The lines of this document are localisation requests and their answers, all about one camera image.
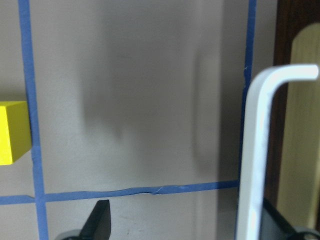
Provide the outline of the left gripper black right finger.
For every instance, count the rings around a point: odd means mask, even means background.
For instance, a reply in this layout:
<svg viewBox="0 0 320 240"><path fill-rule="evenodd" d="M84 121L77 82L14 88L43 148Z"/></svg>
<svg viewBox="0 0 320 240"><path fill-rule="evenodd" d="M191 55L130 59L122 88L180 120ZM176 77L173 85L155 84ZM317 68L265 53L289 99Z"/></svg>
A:
<svg viewBox="0 0 320 240"><path fill-rule="evenodd" d="M266 199L263 199L260 240L299 240L298 232Z"/></svg>

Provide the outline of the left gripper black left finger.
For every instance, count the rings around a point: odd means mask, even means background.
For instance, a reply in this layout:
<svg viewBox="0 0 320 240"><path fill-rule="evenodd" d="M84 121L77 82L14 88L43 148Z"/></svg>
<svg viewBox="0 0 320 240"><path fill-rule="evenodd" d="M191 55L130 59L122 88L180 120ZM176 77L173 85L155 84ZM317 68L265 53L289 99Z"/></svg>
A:
<svg viewBox="0 0 320 240"><path fill-rule="evenodd" d="M111 208L109 200L96 202L86 220L79 238L81 240L109 240L111 236Z"/></svg>

